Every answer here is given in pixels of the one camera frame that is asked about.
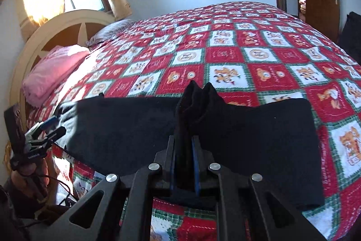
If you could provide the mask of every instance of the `wooden headboard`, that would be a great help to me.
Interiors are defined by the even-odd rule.
[[[38,28],[29,38],[15,66],[9,92],[9,105],[16,103],[20,105],[24,130],[26,130],[26,110],[28,107],[20,88],[23,79],[31,69],[56,45],[79,44],[80,46],[86,46],[86,41],[100,29],[114,21],[114,17],[110,14],[90,9],[80,9],[52,18]]]

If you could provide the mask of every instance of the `pink pillow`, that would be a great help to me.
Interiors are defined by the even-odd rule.
[[[54,47],[23,80],[21,90],[26,101],[37,108],[48,99],[61,81],[68,77],[89,54],[80,45]]]

